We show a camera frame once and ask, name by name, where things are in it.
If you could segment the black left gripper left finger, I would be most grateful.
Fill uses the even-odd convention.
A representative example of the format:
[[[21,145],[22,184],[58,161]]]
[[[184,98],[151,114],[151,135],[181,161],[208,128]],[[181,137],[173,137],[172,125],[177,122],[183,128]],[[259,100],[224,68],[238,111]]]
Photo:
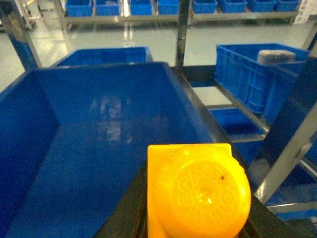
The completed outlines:
[[[147,162],[130,183],[110,217],[93,235],[95,238],[147,238]]]

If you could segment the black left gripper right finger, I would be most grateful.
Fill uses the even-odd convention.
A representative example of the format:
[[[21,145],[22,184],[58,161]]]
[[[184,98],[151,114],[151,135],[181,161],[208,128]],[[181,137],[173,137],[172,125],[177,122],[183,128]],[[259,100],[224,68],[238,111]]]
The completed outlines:
[[[247,221],[239,233],[240,238],[309,238],[292,229],[270,212],[254,195]]]

